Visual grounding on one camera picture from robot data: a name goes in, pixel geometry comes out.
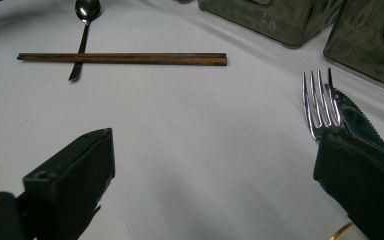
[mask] white surface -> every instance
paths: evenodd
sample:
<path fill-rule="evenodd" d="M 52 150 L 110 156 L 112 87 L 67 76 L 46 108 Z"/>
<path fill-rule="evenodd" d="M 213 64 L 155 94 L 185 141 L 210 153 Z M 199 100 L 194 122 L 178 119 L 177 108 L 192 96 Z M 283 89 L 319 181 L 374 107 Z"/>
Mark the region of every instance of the white surface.
<path fill-rule="evenodd" d="M 223 52 L 227 67 L 28 63 L 76 52 L 74 0 L 0 2 L 0 191 L 78 136 L 111 127 L 116 178 L 81 239 L 329 239 L 349 220 L 313 180 L 301 73 L 331 64 L 329 31 L 297 50 L 196 1 L 102 0 L 87 52 Z M 336 67 L 384 139 L 384 89 Z"/>

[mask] spoon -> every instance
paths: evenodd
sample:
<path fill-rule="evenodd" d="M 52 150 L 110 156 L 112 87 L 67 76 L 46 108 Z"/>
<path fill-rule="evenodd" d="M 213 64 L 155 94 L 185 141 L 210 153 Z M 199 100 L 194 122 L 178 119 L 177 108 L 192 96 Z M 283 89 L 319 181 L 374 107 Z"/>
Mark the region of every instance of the spoon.
<path fill-rule="evenodd" d="M 83 30 L 82 42 L 80 44 L 79 53 L 85 53 L 87 35 L 89 33 L 89 26 L 93 20 L 97 19 L 101 13 L 101 3 L 99 0 L 77 0 L 76 1 L 76 14 L 77 17 L 85 23 L 85 29 Z M 76 81 L 79 79 L 80 70 L 83 63 L 76 62 L 71 72 L 69 81 Z"/>

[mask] fork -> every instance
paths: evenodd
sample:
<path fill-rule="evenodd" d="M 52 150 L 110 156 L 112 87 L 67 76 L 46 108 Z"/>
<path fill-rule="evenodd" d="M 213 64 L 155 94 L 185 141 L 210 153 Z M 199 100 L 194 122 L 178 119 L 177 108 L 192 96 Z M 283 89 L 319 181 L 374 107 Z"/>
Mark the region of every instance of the fork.
<path fill-rule="evenodd" d="M 302 90 L 304 100 L 304 113 L 311 136 L 320 142 L 325 131 L 347 132 L 341 112 L 335 98 L 335 89 L 332 84 L 332 72 L 328 69 L 328 83 L 324 85 L 328 92 L 328 100 L 323 89 L 320 70 L 317 71 L 317 86 L 313 71 L 310 71 L 310 90 L 307 87 L 305 73 L 302 74 Z"/>

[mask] green metal tin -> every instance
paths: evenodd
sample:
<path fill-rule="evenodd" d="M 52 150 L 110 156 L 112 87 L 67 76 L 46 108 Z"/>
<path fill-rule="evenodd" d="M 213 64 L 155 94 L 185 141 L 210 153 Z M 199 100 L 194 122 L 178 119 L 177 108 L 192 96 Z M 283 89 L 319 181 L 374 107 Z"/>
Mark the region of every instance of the green metal tin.
<path fill-rule="evenodd" d="M 336 19 L 342 0 L 198 0 L 199 8 L 299 48 Z"/>
<path fill-rule="evenodd" d="M 324 55 L 384 85 L 384 1 L 345 0 Z"/>

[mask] chopsticks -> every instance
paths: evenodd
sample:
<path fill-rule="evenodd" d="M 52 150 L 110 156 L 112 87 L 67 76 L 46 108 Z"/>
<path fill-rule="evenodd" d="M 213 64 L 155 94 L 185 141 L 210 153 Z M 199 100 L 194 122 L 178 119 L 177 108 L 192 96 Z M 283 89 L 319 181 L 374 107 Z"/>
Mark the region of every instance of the chopsticks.
<path fill-rule="evenodd" d="M 118 64 L 226 66 L 225 53 L 20 53 L 18 60 Z"/>

